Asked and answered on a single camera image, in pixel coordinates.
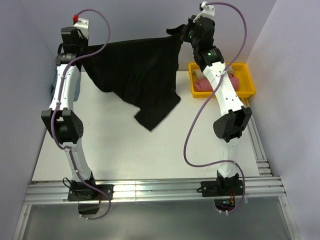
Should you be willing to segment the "black t-shirt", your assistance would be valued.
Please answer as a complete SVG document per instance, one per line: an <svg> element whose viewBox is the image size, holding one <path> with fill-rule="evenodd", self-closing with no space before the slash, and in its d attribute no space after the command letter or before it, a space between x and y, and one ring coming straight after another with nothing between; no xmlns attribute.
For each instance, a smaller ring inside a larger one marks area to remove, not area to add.
<svg viewBox="0 0 320 240"><path fill-rule="evenodd" d="M176 75L182 46L183 25L167 29L166 37L113 42L98 54L100 45L89 46L80 60L102 92L113 92L139 108L134 116L149 131L179 104Z"/></svg>

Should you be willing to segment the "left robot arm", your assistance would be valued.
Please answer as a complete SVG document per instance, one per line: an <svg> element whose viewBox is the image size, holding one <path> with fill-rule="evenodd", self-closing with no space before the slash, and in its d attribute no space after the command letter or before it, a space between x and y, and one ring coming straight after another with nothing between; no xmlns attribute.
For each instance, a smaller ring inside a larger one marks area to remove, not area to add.
<svg viewBox="0 0 320 240"><path fill-rule="evenodd" d="M74 113L82 68L77 58L88 46L89 27L75 24L62 28L60 33L62 43L55 58L56 85L51 104L41 112L41 119L56 145L65 152L72 172L71 186L79 189L86 200L91 200L96 197L98 188L82 146L84 125Z"/></svg>

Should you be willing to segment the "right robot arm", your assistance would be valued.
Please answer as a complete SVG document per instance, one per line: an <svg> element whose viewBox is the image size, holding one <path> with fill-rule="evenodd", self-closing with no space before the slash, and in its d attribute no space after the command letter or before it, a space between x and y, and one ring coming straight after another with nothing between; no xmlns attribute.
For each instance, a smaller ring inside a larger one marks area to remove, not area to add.
<svg viewBox="0 0 320 240"><path fill-rule="evenodd" d="M191 44L194 60L208 79L216 97L220 117L213 123L213 131L221 140L222 160L218 160L217 191L229 194L239 177L238 147L252 110L238 97L227 73L227 65L221 51L214 46L215 22L211 16L193 15L183 29L182 40Z"/></svg>

